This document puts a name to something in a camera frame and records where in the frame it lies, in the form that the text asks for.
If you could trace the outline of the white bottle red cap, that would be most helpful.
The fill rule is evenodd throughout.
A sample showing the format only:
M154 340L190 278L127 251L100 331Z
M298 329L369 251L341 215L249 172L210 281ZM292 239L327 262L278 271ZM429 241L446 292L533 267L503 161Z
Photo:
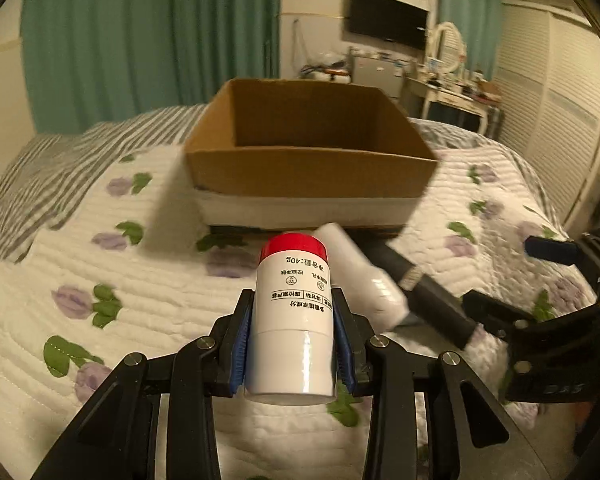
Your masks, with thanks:
M261 250L247 344L246 396L285 406L335 397L334 312L326 248L284 233Z

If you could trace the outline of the white handheld device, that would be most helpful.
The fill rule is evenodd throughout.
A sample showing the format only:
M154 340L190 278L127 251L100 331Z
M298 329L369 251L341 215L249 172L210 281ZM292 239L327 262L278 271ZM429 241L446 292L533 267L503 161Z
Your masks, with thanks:
M393 330L407 318L410 310L402 290L339 224L324 224L312 235L325 246L332 284L342 289L353 313L365 316L376 333Z

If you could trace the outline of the white louvred wardrobe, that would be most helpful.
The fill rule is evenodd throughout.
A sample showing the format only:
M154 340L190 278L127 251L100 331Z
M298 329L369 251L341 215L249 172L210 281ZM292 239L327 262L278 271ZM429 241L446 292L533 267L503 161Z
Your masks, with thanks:
M600 38L577 14L506 3L493 80L501 143L532 166L559 221L574 228L600 175Z

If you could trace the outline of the brown cardboard box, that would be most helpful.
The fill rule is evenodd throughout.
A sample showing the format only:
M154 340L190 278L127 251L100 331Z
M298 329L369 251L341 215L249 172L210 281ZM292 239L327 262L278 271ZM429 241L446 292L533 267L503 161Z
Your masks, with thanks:
M205 224L263 231L400 228L438 166L384 92L316 80L230 80L184 154Z

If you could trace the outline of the white dressing table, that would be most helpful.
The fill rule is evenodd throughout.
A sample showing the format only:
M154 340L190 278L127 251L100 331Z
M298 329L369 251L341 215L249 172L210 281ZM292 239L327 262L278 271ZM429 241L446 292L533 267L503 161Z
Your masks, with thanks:
M465 96L462 92L436 87L417 78L403 77L400 104L407 114L427 119L430 106L434 103L454 108L463 114L477 116L479 118L477 132L483 136L489 127L489 117L493 115L494 110L500 108L498 103Z

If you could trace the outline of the white vanity mirror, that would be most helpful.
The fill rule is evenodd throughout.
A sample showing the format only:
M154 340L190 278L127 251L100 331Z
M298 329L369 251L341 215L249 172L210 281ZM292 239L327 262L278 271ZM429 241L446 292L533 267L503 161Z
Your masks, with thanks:
M432 58L437 61L437 72L455 73L466 61L466 44L460 30L452 22L437 24L432 37Z

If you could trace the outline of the small grey refrigerator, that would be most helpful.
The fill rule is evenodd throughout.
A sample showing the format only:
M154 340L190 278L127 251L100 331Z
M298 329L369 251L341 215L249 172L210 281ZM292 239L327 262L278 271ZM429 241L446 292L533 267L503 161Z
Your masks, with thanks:
M377 88L394 102L398 102L403 88L403 68L389 60L353 55L351 82L359 86Z

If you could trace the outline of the grey checked bed sheet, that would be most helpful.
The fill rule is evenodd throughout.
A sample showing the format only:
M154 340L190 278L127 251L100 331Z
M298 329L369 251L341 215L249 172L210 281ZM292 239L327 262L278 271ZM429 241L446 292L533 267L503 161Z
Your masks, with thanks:
M152 148L182 144L205 108L170 106L77 136L36 136L0 179L0 259L18 262L39 230L61 229L110 166L129 168Z

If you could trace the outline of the teal curtain right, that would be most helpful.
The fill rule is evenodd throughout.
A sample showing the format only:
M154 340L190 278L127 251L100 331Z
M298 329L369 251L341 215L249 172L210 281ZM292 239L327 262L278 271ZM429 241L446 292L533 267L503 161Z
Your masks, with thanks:
M438 0L438 20L451 22L466 44L466 67L493 75L501 38L502 0Z

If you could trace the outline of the teal curtain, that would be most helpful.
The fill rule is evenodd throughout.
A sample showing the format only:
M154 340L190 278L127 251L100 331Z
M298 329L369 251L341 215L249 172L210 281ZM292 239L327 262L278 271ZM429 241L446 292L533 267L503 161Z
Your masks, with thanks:
M493 75L501 38L502 0L438 0L438 20L451 22L466 44L466 67Z
M280 0L23 0L35 129L78 134L279 74Z

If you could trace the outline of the teal curtain left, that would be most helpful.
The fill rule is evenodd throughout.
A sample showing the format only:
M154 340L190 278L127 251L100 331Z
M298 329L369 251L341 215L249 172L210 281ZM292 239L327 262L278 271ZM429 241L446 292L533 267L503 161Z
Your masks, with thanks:
M279 74L280 0L23 0L35 129L78 134Z

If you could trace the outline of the black wall television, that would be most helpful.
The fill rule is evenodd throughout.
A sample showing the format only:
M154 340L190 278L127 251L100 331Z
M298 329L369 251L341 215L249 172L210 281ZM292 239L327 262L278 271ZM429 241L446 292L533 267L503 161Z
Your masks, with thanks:
M428 11L399 0L349 0L348 31L425 50Z

